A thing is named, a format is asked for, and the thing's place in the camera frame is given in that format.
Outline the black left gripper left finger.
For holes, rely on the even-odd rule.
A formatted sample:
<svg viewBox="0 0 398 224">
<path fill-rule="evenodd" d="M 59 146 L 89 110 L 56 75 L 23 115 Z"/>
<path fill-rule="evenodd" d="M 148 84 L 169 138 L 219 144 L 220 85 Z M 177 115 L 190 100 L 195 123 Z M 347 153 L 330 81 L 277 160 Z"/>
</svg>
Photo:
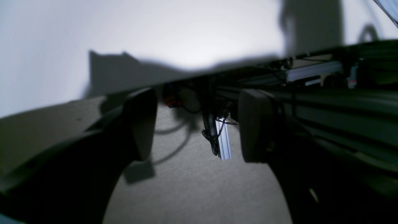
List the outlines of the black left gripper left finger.
<svg viewBox="0 0 398 224">
<path fill-rule="evenodd" d="M 130 93 L 79 135 L 1 177 L 1 214 L 26 224 L 101 224 L 121 173 L 150 156 L 156 114 L 153 88 Z"/>
</svg>

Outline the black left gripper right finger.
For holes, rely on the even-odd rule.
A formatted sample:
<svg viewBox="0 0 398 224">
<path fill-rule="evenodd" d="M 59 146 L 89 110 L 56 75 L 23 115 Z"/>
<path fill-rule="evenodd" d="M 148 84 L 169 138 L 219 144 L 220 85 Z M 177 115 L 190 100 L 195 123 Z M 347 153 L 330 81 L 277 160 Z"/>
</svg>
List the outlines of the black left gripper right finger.
<svg viewBox="0 0 398 224">
<path fill-rule="evenodd" d="M 294 224 L 397 223 L 397 93 L 244 89 L 245 162 L 266 163 Z"/>
</svg>

